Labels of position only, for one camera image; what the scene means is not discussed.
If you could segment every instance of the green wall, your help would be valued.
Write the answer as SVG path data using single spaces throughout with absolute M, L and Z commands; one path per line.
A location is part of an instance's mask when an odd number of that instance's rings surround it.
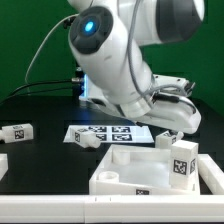
M 224 1 L 206 0 L 206 19 L 181 44 L 142 49 L 154 73 L 195 81 L 194 96 L 224 115 Z M 0 0 L 0 100 L 24 84 L 26 69 L 48 31 L 74 10 L 66 0 Z M 70 78 L 75 61 L 59 28 L 33 67 L 30 81 Z

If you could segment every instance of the black table surface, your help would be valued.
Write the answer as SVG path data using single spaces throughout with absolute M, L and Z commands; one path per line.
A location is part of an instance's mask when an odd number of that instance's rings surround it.
M 224 168 L 224 117 L 200 100 L 193 100 L 202 115 L 199 130 L 185 140 L 199 143 L 199 153 L 209 154 Z M 63 143 L 69 125 L 134 125 L 99 110 L 80 107 L 73 97 L 17 97 L 0 106 L 0 127 L 31 123 L 34 140 L 0 143 L 7 153 L 9 169 L 0 181 L 1 195 L 86 195 L 89 179 L 110 144 L 83 149 Z M 165 131 L 149 127 L 152 136 Z M 154 144 L 137 144 L 154 147 Z M 210 194 L 200 179 L 201 193 Z

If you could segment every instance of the white cube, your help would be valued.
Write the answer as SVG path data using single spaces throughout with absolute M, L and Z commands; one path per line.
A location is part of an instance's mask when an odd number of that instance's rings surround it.
M 171 134 L 169 131 L 166 131 L 158 136 L 156 136 L 156 148 L 158 149 L 170 149 L 171 145 L 176 141 L 183 138 L 183 132 L 178 132 L 177 134 Z
M 179 140 L 171 146 L 169 183 L 173 188 L 192 190 L 196 180 L 198 144 Z
M 100 139 L 96 136 L 96 133 L 86 128 L 70 128 L 70 136 L 72 142 L 77 143 L 83 148 L 98 148 L 101 144 Z

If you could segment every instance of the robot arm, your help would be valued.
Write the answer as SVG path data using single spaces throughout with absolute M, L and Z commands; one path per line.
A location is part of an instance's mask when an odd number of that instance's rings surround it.
M 189 39 L 203 19 L 203 0 L 141 0 L 138 7 L 135 0 L 68 1 L 82 11 L 69 44 L 90 78 L 89 101 L 111 115 L 195 132 L 199 112 L 184 96 L 161 94 L 139 46 Z M 163 80 L 167 87 L 175 84 Z

